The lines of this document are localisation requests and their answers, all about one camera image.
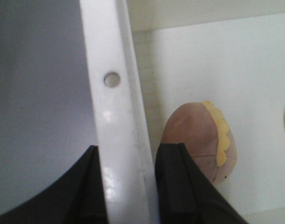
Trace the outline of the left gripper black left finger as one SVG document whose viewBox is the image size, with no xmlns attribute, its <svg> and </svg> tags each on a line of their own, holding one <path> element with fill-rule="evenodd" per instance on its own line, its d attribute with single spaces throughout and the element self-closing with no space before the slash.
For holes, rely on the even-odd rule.
<svg viewBox="0 0 285 224">
<path fill-rule="evenodd" d="M 107 213 L 97 146 L 56 182 L 0 215 L 0 224 L 105 224 Z"/>
</svg>

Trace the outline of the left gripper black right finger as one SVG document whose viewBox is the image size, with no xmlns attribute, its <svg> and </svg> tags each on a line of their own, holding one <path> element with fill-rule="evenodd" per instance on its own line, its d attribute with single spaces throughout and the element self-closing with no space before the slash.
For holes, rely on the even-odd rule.
<svg viewBox="0 0 285 224">
<path fill-rule="evenodd" d="M 204 176 L 183 143 L 160 144 L 155 176 L 161 223 L 246 223 Z"/>
</svg>

